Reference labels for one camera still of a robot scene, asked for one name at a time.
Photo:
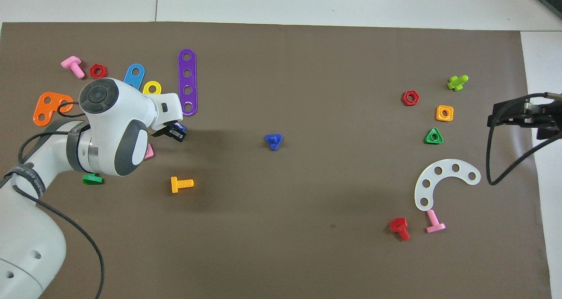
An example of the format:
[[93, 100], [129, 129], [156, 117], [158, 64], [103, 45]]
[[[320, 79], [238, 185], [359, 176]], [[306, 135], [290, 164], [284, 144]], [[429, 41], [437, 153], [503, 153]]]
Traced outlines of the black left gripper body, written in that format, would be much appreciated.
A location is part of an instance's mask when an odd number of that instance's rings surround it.
[[155, 130], [151, 133], [153, 137], [167, 136], [174, 137], [174, 122], [165, 125], [162, 129]]

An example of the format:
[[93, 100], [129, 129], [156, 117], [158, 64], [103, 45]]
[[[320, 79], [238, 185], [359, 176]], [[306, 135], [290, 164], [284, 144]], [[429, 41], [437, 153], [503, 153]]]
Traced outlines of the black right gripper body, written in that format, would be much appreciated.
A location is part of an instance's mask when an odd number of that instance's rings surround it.
[[[534, 104], [532, 98], [546, 98], [552, 100], [546, 104]], [[525, 100], [525, 123], [530, 125], [560, 125], [562, 121], [562, 95], [538, 94]]]

